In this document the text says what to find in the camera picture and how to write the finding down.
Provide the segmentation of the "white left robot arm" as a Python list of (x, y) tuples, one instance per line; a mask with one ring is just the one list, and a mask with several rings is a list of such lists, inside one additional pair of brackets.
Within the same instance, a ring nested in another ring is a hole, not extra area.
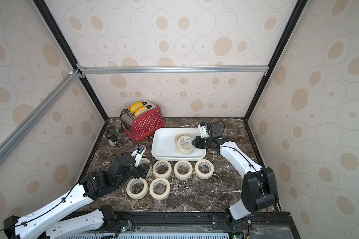
[(83, 177), (61, 197), (23, 217), (10, 216), (4, 221), (9, 239), (36, 239), (70, 213), (120, 189), (131, 177), (146, 178), (150, 162), (140, 163), (136, 156), (116, 157), (107, 170)]

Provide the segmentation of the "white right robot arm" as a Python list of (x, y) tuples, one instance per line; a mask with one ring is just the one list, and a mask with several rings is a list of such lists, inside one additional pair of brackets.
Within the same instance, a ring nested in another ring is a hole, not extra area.
[(192, 141), (192, 145), (200, 149), (215, 149), (241, 175), (243, 179), (241, 199), (229, 207), (230, 216), (234, 220), (242, 219), (278, 203), (274, 171), (251, 160), (229, 137), (197, 136)]

